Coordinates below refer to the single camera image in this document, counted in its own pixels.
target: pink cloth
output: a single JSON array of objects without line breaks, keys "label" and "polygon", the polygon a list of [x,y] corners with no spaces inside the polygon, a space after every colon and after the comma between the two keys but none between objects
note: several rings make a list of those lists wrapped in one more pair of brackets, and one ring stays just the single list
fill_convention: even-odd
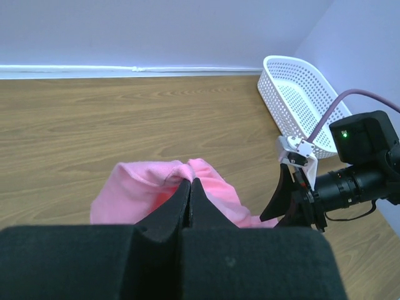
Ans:
[{"label": "pink cloth", "polygon": [[183,179],[199,178],[208,199],[240,228],[271,228],[276,219],[261,222],[241,205],[235,189],[203,159],[187,164],[120,162],[112,171],[90,212],[92,224],[135,224],[166,202]]}]

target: perforated basket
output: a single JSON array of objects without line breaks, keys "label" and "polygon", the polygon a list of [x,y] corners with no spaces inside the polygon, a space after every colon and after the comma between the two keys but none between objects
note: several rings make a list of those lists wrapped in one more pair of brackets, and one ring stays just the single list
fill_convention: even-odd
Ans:
[{"label": "perforated basket", "polygon": [[[338,94],[326,78],[302,59],[268,56],[258,81],[258,90],[283,136],[308,138]],[[350,116],[340,103],[314,140],[318,159],[337,154],[329,130],[332,122]]]}]

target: wood grain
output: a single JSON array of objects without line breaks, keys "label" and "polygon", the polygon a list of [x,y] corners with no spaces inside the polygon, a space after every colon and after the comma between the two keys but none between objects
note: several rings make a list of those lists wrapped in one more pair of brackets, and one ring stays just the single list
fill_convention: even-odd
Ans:
[{"label": "wood grain", "polygon": [[[197,157],[259,214],[279,177],[279,131],[257,80],[0,81],[0,227],[88,223],[90,203],[116,163]],[[342,166],[326,159],[319,171]],[[368,209],[360,204],[331,216]],[[400,242],[379,212],[329,223],[325,236],[351,299],[400,297]]]}]

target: white trim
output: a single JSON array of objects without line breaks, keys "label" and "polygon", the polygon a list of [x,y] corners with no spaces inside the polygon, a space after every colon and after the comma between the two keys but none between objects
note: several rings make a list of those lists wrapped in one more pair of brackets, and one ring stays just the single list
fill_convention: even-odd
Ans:
[{"label": "white trim", "polygon": [[255,67],[122,67],[0,65],[0,79],[129,78],[261,74]]}]

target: wall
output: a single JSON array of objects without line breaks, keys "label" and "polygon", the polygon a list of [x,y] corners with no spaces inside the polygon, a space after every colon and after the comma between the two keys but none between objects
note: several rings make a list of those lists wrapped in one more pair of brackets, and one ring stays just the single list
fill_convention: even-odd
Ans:
[{"label": "wall", "polygon": [[[399,1],[335,0],[295,55],[314,64],[338,93],[367,89],[400,105],[399,16]],[[400,135],[400,115],[391,109],[362,96],[345,102],[353,113],[385,110]],[[400,205],[378,201],[378,207],[400,235]]]},{"label": "wall", "polygon": [[1,0],[0,64],[262,67],[333,0]]}]

